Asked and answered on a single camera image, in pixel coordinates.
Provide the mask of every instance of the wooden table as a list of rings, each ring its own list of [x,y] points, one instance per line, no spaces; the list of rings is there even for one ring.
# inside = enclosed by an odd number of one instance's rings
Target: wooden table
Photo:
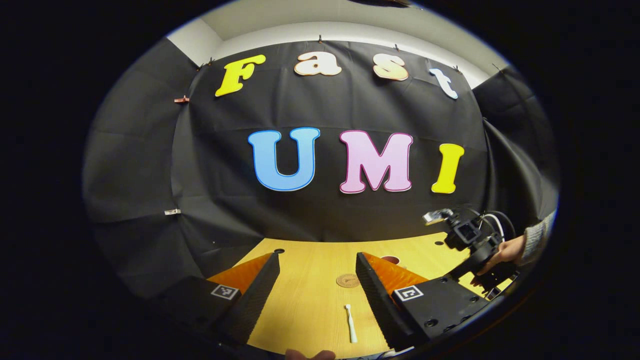
[[[438,233],[353,243],[262,240],[238,264],[275,249],[285,252],[280,254],[280,276],[248,344],[279,354],[293,348],[307,357],[331,350],[338,359],[389,350],[362,287],[340,287],[336,278],[355,274],[356,253],[361,251],[378,257],[396,256],[399,266],[427,279],[443,276],[468,257],[468,250],[458,252],[447,245],[435,245],[445,237],[445,233]],[[472,278],[466,274],[460,284],[483,296],[482,287],[470,285]],[[510,282],[505,281],[500,288]],[[349,340],[346,304],[351,304],[358,343]]]

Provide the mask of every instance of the orange soft pad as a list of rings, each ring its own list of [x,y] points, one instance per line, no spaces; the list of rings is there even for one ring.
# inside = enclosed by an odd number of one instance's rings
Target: orange soft pad
[[[256,275],[258,275],[260,270],[262,270],[262,267],[267,263],[270,256],[271,253],[262,255],[259,258],[236,265],[229,270],[225,270],[208,278],[207,280],[225,286],[231,286],[232,288],[238,288],[242,294],[245,294],[249,285],[251,285]]]
[[[371,268],[375,270],[376,275],[384,285],[387,293],[391,296],[391,293],[396,289],[405,288],[407,286],[420,284],[421,282],[428,281],[424,277],[410,272],[405,268],[401,268],[395,264],[388,262],[363,252],[365,258],[371,265]]]

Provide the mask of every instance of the sweater sleeve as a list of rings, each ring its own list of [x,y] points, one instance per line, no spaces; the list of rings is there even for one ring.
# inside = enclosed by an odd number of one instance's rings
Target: sweater sleeve
[[[556,210],[549,214],[538,225],[528,227],[524,232],[525,247],[519,265],[528,264],[537,259],[547,244],[551,228],[556,218]]]

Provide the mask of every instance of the wooden coaster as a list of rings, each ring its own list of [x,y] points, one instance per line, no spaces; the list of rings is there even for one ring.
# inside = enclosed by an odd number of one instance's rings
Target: wooden coaster
[[[360,285],[360,281],[358,280],[356,274],[342,274],[338,276],[335,282],[337,282],[338,285],[342,286],[343,288],[355,288],[356,286]]]

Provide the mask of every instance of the hand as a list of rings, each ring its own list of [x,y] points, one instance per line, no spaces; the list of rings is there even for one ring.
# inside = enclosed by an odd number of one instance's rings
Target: hand
[[[311,359],[307,359],[301,352],[297,350],[287,349],[284,354],[285,360],[335,360],[333,351],[322,350]]]
[[[498,252],[496,252],[489,261],[484,264],[484,267],[478,271],[476,275],[480,276],[491,270],[497,263],[509,262],[513,261],[516,264],[522,259],[522,254],[524,253],[524,235],[519,236],[515,239],[505,241],[498,245]],[[471,285],[478,286],[480,285],[476,278],[471,280]]]

